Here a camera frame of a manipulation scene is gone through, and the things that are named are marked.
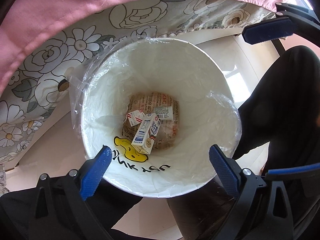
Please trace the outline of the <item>white round trash bin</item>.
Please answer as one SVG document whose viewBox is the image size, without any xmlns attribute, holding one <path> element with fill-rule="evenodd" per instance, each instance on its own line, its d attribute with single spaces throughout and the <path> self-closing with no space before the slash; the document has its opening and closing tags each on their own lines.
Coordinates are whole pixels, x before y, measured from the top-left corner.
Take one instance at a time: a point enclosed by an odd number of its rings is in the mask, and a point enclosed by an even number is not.
<svg viewBox="0 0 320 240">
<path fill-rule="evenodd" d="M 79 126 L 89 159 L 111 149 L 104 179 L 141 197 L 171 198 L 206 185 L 209 149 L 231 157 L 241 121 L 213 59 L 175 38 L 144 38 L 85 63 Z"/>
</svg>

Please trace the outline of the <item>blue white milk carton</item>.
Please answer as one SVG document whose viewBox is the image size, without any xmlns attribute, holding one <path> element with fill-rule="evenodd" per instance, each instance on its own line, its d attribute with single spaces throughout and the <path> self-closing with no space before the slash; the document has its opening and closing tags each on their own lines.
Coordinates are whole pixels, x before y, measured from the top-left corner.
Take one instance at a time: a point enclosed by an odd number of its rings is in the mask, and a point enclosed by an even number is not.
<svg viewBox="0 0 320 240">
<path fill-rule="evenodd" d="M 141 154 L 151 154 L 161 121 L 156 113 L 148 113 L 144 116 L 131 145 Z"/>
</svg>

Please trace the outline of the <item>red striped small carton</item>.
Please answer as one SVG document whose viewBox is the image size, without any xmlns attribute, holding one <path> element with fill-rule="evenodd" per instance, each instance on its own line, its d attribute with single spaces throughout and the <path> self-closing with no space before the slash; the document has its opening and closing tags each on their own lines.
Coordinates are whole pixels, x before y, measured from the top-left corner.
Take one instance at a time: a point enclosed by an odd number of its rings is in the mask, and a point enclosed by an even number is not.
<svg viewBox="0 0 320 240">
<path fill-rule="evenodd" d="M 142 110 L 135 110 L 126 114 L 131 127 L 139 125 L 144 119 L 144 112 Z"/>
</svg>

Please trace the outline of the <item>brown printed paper bag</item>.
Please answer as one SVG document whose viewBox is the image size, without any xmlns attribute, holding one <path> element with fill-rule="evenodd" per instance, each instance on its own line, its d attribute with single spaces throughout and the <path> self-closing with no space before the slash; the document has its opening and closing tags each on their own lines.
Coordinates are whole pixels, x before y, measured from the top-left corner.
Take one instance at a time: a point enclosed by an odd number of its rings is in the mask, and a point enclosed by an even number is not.
<svg viewBox="0 0 320 240">
<path fill-rule="evenodd" d="M 131 96 L 121 135 L 144 149 L 165 150 L 174 145 L 178 133 L 179 102 L 166 93 Z"/>
</svg>

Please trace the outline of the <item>person's black trouser leg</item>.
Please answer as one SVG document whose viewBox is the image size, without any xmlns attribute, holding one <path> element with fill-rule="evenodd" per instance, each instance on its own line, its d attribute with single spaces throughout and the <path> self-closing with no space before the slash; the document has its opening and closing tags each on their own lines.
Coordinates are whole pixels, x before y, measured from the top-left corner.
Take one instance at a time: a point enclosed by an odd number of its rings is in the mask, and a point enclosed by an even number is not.
<svg viewBox="0 0 320 240">
<path fill-rule="evenodd" d="M 239 107 L 242 136 L 233 159 L 269 144 L 264 171 L 319 162 L 319 58 L 285 51 Z"/>
</svg>

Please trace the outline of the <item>grey floral bed sheet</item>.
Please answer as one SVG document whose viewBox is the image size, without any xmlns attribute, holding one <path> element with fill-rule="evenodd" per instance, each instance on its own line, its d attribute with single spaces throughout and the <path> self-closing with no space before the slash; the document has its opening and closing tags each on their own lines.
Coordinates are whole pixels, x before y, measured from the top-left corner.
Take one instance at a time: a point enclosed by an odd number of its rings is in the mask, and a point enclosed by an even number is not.
<svg viewBox="0 0 320 240">
<path fill-rule="evenodd" d="M 274 13 L 253 23 L 272 18 Z M 208 28 L 200 30 L 226 30 Z M 23 154 L 35 133 L 51 116 L 65 96 L 70 97 L 72 72 L 100 52 L 112 49 L 127 40 L 143 38 L 175 38 L 184 34 L 160 35 L 158 27 L 142 26 L 133 30 L 113 31 L 104 25 L 100 16 L 81 20 L 34 50 L 21 63 L 1 96 L 1 165 L 4 166 Z"/>
</svg>

